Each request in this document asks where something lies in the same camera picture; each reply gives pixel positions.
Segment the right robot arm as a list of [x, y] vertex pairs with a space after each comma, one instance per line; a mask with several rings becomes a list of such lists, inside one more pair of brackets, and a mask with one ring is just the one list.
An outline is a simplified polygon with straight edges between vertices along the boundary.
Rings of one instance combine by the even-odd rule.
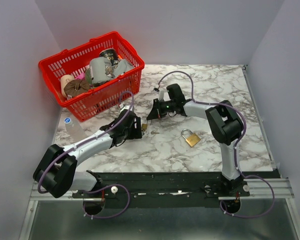
[[195, 102], [193, 99], [186, 99], [177, 83], [168, 85], [166, 90], [170, 100], [165, 101], [164, 93], [160, 91], [159, 98], [153, 100], [152, 109], [146, 120], [161, 119], [168, 113], [206, 119], [211, 133], [221, 149], [220, 191], [226, 196], [233, 195], [243, 181], [238, 160], [237, 141], [241, 139], [246, 127], [239, 115], [227, 100], [205, 105]]

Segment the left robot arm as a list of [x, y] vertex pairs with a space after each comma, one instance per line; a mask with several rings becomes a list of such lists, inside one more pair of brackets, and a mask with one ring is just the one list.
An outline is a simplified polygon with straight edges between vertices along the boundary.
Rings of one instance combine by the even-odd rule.
[[92, 156], [119, 146], [125, 140], [141, 139], [141, 118], [124, 109], [111, 123], [100, 127], [93, 135], [76, 143], [48, 147], [33, 173], [38, 191], [59, 198], [67, 191], [84, 191], [94, 198], [100, 194], [101, 185], [90, 170], [77, 171], [77, 167]]

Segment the small brass padlock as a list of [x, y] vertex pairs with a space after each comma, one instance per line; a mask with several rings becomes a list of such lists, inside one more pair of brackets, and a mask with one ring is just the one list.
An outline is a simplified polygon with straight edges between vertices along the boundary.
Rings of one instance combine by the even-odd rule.
[[141, 124], [141, 131], [143, 133], [145, 133], [147, 131], [147, 128], [148, 128], [148, 124], [147, 123], [142, 123]]

